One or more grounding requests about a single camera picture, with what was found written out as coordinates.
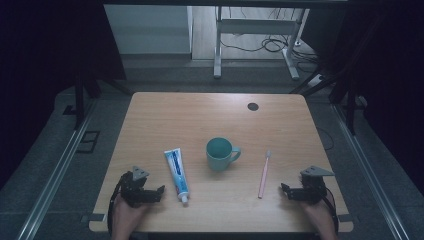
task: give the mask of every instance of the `blue mug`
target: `blue mug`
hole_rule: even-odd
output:
[[[213,138],[206,145],[208,165],[214,171],[224,171],[240,154],[240,147],[233,147],[230,141],[222,137]]]

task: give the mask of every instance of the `gray floor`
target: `gray floor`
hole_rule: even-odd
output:
[[[222,78],[213,78],[213,62],[206,57],[191,60],[181,57],[146,58],[123,56],[128,81],[120,82],[134,91],[159,92],[229,92],[286,94],[299,82],[290,79],[284,60],[223,61]],[[309,73],[299,71],[301,79]],[[35,231],[35,239],[109,239],[107,233],[93,233],[88,228],[97,195],[111,159],[125,117],[130,96],[100,81],[102,96],[94,101],[87,131],[100,131],[91,154],[76,153]],[[358,164],[349,138],[328,101],[331,87],[307,98],[323,147],[336,174],[354,222],[354,230],[340,233],[341,239],[397,239],[388,224],[366,175]],[[0,192],[0,239],[15,239],[52,171],[74,133],[75,117],[63,115],[74,105],[73,89],[58,94],[55,111],[43,132]],[[382,190],[406,229],[409,239],[424,239],[424,198],[375,136],[362,115],[356,111],[356,138]],[[146,239],[146,234],[138,237]],[[186,239],[184,236],[161,236]],[[192,236],[205,239],[204,236]],[[293,239],[287,235],[244,235],[241,239]]]

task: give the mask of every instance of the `floor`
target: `floor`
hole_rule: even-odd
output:
[[[244,17],[243,13],[251,17],[251,10],[231,9],[232,17]],[[209,14],[213,19],[214,9],[197,10],[194,11],[193,59],[122,56],[128,81],[120,83],[134,91],[269,94],[286,94],[300,83],[290,79],[280,53],[262,50],[248,53],[230,48],[223,48],[225,61],[222,79],[214,79],[211,59],[215,38],[201,31],[213,27],[213,21],[196,17]],[[274,14],[272,10],[267,11],[260,13],[260,16],[267,18],[269,14]],[[283,16],[291,17],[291,13],[287,10]],[[263,36],[253,36],[253,40],[251,37],[229,35],[223,38],[223,42],[254,49]],[[301,48],[311,51],[306,44],[302,44]],[[313,68],[314,64],[309,64],[305,71],[299,71],[301,79],[305,79]],[[76,152],[84,150],[84,144],[70,146],[71,140],[78,137],[78,132],[74,130],[74,116],[63,114],[67,106],[74,104],[73,89],[65,90],[58,94],[55,111],[43,132],[0,192],[0,239],[14,239],[20,233],[29,233],[27,239],[109,238],[107,233],[91,232],[88,223],[93,217],[91,212],[131,98],[102,81],[99,84],[102,96],[99,99],[85,99],[90,117],[82,129],[100,132],[94,151],[89,154]],[[331,86],[311,95],[307,102],[354,222],[354,230],[341,233],[340,238],[423,239],[423,196],[373,133],[360,109],[355,112],[356,136],[346,131],[343,104],[330,104],[327,98],[330,91]],[[51,183],[50,176],[56,172],[57,166],[63,166],[64,171],[56,182]],[[50,192],[50,195],[46,196],[44,192]],[[40,208],[43,203],[46,203],[45,207]],[[27,221],[29,219],[37,221],[34,225],[27,225],[32,223]],[[26,226],[32,227],[33,231],[28,231]],[[136,237],[154,239],[157,236],[141,233]],[[184,239],[179,235],[163,237]],[[292,237],[255,235],[243,236],[242,239]]]

